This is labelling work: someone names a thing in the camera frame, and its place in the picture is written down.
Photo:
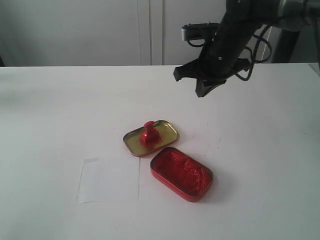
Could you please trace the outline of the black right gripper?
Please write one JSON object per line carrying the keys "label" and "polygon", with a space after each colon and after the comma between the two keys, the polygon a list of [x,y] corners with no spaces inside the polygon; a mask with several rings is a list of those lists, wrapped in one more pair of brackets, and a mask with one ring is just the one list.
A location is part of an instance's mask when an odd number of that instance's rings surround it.
{"label": "black right gripper", "polygon": [[254,63],[248,64],[247,77],[238,74],[240,70],[236,69],[236,64],[256,30],[262,26],[257,6],[254,0],[228,0],[226,13],[211,42],[203,46],[199,58],[174,68],[175,81],[197,79],[195,93],[203,98],[230,76],[249,80]]}

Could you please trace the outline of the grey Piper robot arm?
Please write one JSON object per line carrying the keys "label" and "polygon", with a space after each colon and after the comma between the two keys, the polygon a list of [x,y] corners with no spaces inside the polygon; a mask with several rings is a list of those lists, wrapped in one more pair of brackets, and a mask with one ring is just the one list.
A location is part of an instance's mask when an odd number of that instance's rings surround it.
{"label": "grey Piper robot arm", "polygon": [[183,78],[196,80],[195,93],[205,97],[232,76],[246,82],[258,60],[261,43],[269,50],[264,38],[271,27],[297,32],[312,26],[316,49],[320,48],[320,2],[318,0],[228,0],[220,23],[186,24],[181,28],[182,39],[191,47],[192,41],[203,40],[199,57],[176,67],[178,82]]}

